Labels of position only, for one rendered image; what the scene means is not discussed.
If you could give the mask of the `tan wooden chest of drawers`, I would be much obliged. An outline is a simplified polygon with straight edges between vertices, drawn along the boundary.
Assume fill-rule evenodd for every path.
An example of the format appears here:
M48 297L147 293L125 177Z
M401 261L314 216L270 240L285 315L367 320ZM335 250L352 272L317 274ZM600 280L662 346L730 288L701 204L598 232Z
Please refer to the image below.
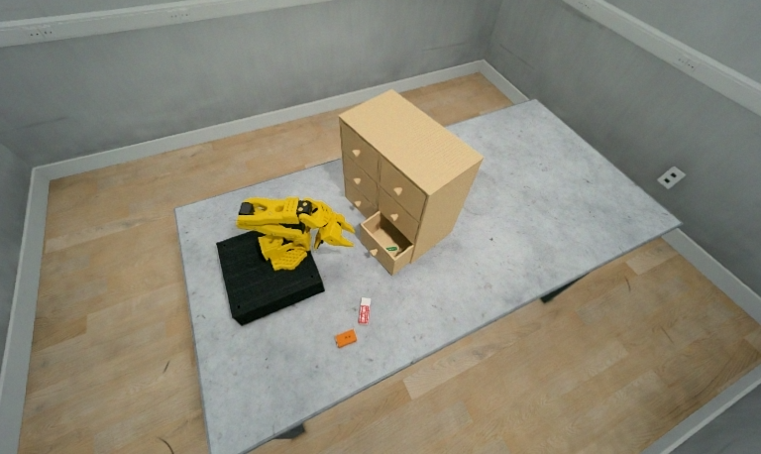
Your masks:
M345 176L342 121L380 153L378 181L365 170L378 183L376 213L380 186L393 197L380 185L381 157L427 194L420 221L393 197L420 223L415 243L380 211L414 245L411 265L452 232L484 157L391 89L339 115L346 198L345 178L365 195Z

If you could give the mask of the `red and white eraser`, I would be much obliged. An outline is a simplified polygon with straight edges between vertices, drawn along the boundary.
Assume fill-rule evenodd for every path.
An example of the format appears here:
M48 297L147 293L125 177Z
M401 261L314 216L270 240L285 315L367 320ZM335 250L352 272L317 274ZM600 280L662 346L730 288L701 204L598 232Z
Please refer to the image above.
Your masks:
M362 297L360 319L359 319L359 324L361 325L369 324L370 304L371 304L370 298Z

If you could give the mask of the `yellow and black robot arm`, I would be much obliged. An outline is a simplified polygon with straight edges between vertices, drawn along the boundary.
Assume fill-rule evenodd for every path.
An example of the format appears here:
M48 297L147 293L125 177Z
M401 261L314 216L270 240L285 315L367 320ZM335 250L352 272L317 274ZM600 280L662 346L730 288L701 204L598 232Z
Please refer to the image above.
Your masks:
M306 251L310 250L310 229L327 226L333 216L331 214L332 208L311 198L254 197L241 204L236 225L239 229L267 234L261 237L261 241L266 256L272 260L274 270L293 270L307 256ZM278 223L292 225L291 228L285 228ZM287 252L290 248L294 250Z

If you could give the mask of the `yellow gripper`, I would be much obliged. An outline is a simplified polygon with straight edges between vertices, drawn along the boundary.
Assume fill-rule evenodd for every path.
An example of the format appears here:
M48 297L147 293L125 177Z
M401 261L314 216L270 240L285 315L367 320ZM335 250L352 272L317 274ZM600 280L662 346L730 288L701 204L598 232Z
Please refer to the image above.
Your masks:
M331 215L333 216L328 221L327 226L320 227L315 236L314 250L316 250L316 248L318 249L320 243L323 244L324 242L332 246L354 247L353 243L349 242L341 235L342 229L350 233L355 233L353 227L345 222L345 217L342 214L332 212Z

